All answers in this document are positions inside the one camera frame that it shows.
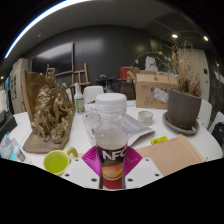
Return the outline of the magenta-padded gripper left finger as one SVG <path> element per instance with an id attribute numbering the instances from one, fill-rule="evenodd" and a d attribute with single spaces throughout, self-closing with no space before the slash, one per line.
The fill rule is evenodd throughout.
<path id="1" fill-rule="evenodd" d="M 62 177 L 84 188 L 101 189 L 102 169 L 96 147 L 74 158 Z"/>

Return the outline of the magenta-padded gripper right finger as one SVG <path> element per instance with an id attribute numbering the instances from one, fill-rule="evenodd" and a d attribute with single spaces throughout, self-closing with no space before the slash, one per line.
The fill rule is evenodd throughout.
<path id="1" fill-rule="evenodd" d="M 140 188 L 162 177 L 162 173 L 151 158 L 143 158 L 133 148 L 127 148 L 127 153 L 123 161 L 123 189 Z"/>

